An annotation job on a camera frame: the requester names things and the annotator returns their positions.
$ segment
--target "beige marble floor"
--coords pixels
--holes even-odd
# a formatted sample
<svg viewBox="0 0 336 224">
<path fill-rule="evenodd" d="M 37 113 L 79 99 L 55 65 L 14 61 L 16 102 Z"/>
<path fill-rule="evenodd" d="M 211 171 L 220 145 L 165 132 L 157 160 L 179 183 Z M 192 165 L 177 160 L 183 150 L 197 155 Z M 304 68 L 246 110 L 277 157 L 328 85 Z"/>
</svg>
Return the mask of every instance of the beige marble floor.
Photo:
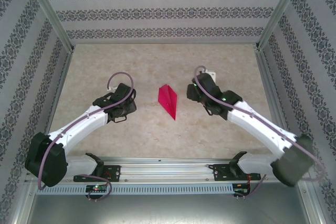
<svg viewBox="0 0 336 224">
<path fill-rule="evenodd" d="M 109 123 L 82 140 L 71 155 L 157 158 L 231 158 L 239 151 L 268 153 L 254 137 L 186 98 L 194 68 L 217 73 L 217 84 L 243 97 L 270 119 L 252 45 L 77 45 L 51 130 L 82 114 L 107 93 L 108 78 L 126 71 L 134 78 L 138 110 L 126 122 Z M 113 85 L 129 83 L 116 77 Z M 158 90 L 169 84 L 178 94 L 174 121 L 159 105 Z"/>
</svg>

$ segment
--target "purple cable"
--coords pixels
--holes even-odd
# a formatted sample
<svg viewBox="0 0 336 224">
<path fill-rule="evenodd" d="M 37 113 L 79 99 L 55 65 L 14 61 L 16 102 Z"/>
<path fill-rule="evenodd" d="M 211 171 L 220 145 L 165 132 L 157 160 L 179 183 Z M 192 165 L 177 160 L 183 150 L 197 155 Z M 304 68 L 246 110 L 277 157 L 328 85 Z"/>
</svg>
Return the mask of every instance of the purple cable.
<svg viewBox="0 0 336 224">
<path fill-rule="evenodd" d="M 110 84 L 111 79 L 112 79 L 113 77 L 115 77 L 116 75 L 118 75 L 118 74 L 125 74 L 125 75 L 127 75 L 127 76 L 130 78 L 130 80 L 131 80 L 131 90 L 130 90 L 130 92 L 129 92 L 123 99 L 121 99 L 119 102 L 116 102 L 116 103 L 111 104 L 111 105 L 109 105 L 109 106 L 106 106 L 106 107 L 104 107 L 104 108 L 100 108 L 100 109 L 98 109 L 98 110 L 92 111 L 91 113 L 88 114 L 88 116 L 92 116 L 93 114 L 96 114 L 96 113 L 98 113 L 98 112 L 100 112 L 100 111 L 107 110 L 107 109 L 109 109 L 109 108 L 112 108 L 112 107 L 114 107 L 114 106 L 117 106 L 117 105 L 119 105 L 120 103 L 124 102 L 129 96 L 132 95 L 133 87 L 134 87 L 134 82 L 133 82 L 132 77 L 131 77 L 128 73 L 126 73 L 126 72 L 117 72 L 117 73 L 114 73 L 114 74 L 110 77 L 110 79 L 109 79 L 109 81 L 108 81 L 108 88 L 109 88 L 109 84 Z M 38 171 L 37 187 L 38 187 L 39 190 L 43 190 L 43 189 L 46 187 L 46 185 L 44 185 L 44 186 L 42 187 L 42 184 L 41 184 L 41 182 L 42 182 L 42 174 L 43 174 L 43 169 L 44 169 L 44 165 L 45 165 L 46 159 L 47 159 L 47 157 L 48 157 L 48 154 L 49 154 L 51 148 L 54 146 L 54 144 L 57 142 L 57 140 L 59 140 L 59 139 L 62 137 L 62 134 L 65 134 L 69 129 L 71 129 L 72 127 L 74 127 L 77 123 L 81 122 L 82 120 L 86 119 L 88 116 L 87 116 L 87 115 L 84 115 L 84 116 L 82 116 L 81 118 L 79 118 L 79 119 L 77 119 L 76 121 L 74 121 L 73 123 L 71 123 L 71 124 L 70 124 L 68 127 L 66 127 L 60 134 L 58 134 L 58 135 L 55 137 L 55 139 L 49 144 L 49 146 L 48 146 L 46 152 L 45 152 L 44 155 L 43 155 L 43 158 L 42 158 L 42 161 L 41 161 L 41 165 L 40 165 L 40 170 Z"/>
<path fill-rule="evenodd" d="M 239 196 L 242 196 L 244 199 L 245 199 L 245 198 L 249 198 L 249 197 L 251 197 L 251 195 L 255 194 L 256 191 L 260 188 L 260 186 L 261 186 L 261 184 L 263 183 L 263 181 L 265 180 L 265 178 L 266 178 L 266 174 L 261 178 L 261 180 L 258 182 L 258 184 L 257 184 L 256 187 L 253 189 L 253 191 L 250 192 L 248 195 L 245 196 L 245 195 L 243 195 L 243 194 L 241 194 L 241 193 L 237 193 L 237 192 L 234 192 L 234 194 L 237 194 L 237 195 L 239 195 Z"/>
<path fill-rule="evenodd" d="M 111 182 L 108 181 L 108 179 L 105 179 L 105 178 L 101 178 L 101 177 L 97 177 L 97 176 L 93 176 L 93 175 L 87 175 L 87 174 L 80 174 L 79 176 L 82 176 L 82 177 L 86 177 L 86 178 L 95 178 L 95 179 L 99 179 L 99 180 L 102 180 L 102 181 L 105 181 L 107 184 L 109 184 L 110 188 L 109 188 L 109 191 L 107 192 L 107 194 L 101 196 L 99 199 L 92 199 L 90 198 L 90 195 L 93 191 L 89 191 L 89 194 L 88 194 L 88 199 L 89 201 L 94 201 L 94 202 L 97 202 L 97 201 L 100 201 L 102 199 L 105 199 L 107 196 L 109 196 L 112 192 L 112 184 Z"/>
<path fill-rule="evenodd" d="M 311 182 L 315 182 L 315 181 L 319 181 L 321 180 L 323 177 L 324 177 L 324 174 L 325 174 L 325 169 L 324 169 L 324 165 L 313 155 L 311 154 L 310 152 L 308 152 L 305 148 L 303 148 L 302 146 L 300 146 L 299 144 L 297 144 L 296 142 L 292 141 L 290 138 L 288 138 L 286 135 L 282 134 L 279 130 L 277 130 L 276 128 L 274 128 L 272 125 L 269 125 L 267 122 L 265 122 L 263 119 L 261 119 L 260 117 L 258 117 L 257 115 L 254 115 L 253 113 L 247 111 L 247 110 L 243 110 L 241 108 L 238 108 L 236 106 L 233 106 L 231 104 L 228 104 L 226 102 L 223 102 L 219 99 L 216 99 L 214 98 L 212 95 L 210 95 L 202 86 L 201 84 L 199 83 L 198 79 L 197 79 L 197 71 L 199 68 L 203 68 L 204 71 L 206 70 L 206 67 L 204 66 L 198 66 L 196 69 L 195 69 L 195 72 L 194 72 L 194 76 L 195 76 L 195 82 L 197 83 L 198 87 L 203 91 L 203 93 L 205 93 L 211 100 L 219 103 L 219 104 L 222 104 L 226 107 L 229 107 L 231 109 L 235 109 L 235 110 L 238 110 L 240 112 L 243 112 L 245 114 L 248 114 L 249 116 L 257 119 L 259 122 L 261 122 L 263 125 L 265 125 L 266 127 L 268 127 L 269 129 L 271 129 L 272 131 L 274 131 L 275 133 L 277 133 L 279 136 L 281 136 L 282 138 L 286 139 L 289 143 L 291 143 L 292 145 L 294 145 L 296 148 L 298 148 L 299 150 L 301 150 L 302 152 L 304 152 L 306 155 L 308 155 L 311 159 L 314 160 L 314 162 L 316 162 L 322 169 L 321 173 L 316 177 L 316 178 L 302 178 L 302 180 L 305 180 L 305 181 L 311 181 Z"/>
</svg>

